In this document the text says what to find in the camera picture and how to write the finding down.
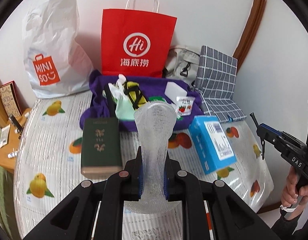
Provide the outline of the person's right hand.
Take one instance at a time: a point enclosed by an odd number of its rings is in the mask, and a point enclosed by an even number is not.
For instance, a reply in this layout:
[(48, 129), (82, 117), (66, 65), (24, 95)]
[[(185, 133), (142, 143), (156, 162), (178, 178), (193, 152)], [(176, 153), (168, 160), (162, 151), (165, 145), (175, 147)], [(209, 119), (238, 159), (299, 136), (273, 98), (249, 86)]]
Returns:
[(290, 207), (296, 204), (297, 198), (302, 197), (299, 202), (298, 209), (304, 210), (308, 202), (308, 185), (296, 189), (298, 182), (297, 173), (293, 166), (291, 166), (289, 174), (286, 178), (286, 186), (284, 187), (281, 195), (281, 203), (284, 207)]

